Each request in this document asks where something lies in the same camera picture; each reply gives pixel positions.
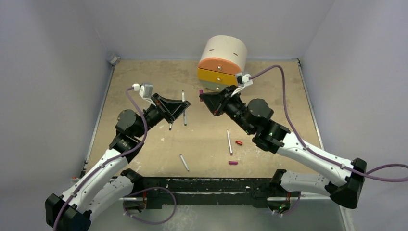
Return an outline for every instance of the table top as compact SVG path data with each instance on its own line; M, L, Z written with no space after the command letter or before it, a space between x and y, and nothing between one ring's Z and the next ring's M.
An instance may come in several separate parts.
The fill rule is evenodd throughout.
M213 116L199 101L203 86L197 78L198 60L122 60L115 68L89 156L90 169L101 158L115 137L117 116L125 109L134 110L125 90L134 83L149 82L153 91L168 99L181 99L184 90L187 109L187 126L183 116L173 124L161 121L152 128L139 154L125 168L132 168L143 176L157 177L272 177L276 169L313 173L308 167L287 157L260 150L246 133L227 115ZM254 75L279 64L285 72L289 116L300 135L309 143L320 147L319 137L309 108L306 91L298 64L295 61L247 61L245 71ZM149 103L132 92L133 99L142 108ZM264 99L274 110L272 119L286 127L282 98L281 73L274 68L254 79L254 84L241 91L241 99L248 103L253 98ZM230 131L233 156L229 154L227 130ZM235 141L243 142L242 146ZM190 171L184 167L183 155ZM228 161L238 161L232 166Z

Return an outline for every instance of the magenta object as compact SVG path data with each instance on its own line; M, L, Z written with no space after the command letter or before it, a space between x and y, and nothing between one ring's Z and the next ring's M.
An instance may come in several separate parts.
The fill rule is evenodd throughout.
M203 91L203 89L200 89L200 95L201 94L203 94L204 93L204 91Z

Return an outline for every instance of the marker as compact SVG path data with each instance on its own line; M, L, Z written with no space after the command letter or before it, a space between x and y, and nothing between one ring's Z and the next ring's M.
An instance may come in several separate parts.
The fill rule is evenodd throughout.
M231 137L230 132L227 130L227 138L228 138L228 146L229 146L229 154L232 155L232 146L231 146Z
M181 100L182 100L183 102L186 101L186 97L185 97L185 95L184 95L184 90L182 90L182 92L181 92ZM183 119L184 119L184 126L187 126L186 110L184 110L184 112L183 112Z
M184 164L184 166L186 167L187 171L190 172L189 167L187 166L187 163L186 163L186 161L184 160L184 157L183 157L182 154L180 154L180 158L181 158L181 160L183 161L183 164Z

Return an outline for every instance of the gray wall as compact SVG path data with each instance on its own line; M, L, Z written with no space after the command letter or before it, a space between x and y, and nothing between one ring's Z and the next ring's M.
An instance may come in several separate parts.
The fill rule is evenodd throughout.
M249 58L298 58L334 0L84 0L106 47L124 58L198 58L219 34Z
M406 0L336 0L304 56L325 148L369 169L408 163L407 9ZM406 182L367 179L353 211L358 230L407 230L407 190Z
M86 156L110 68L80 0L0 1L0 230L45 230Z

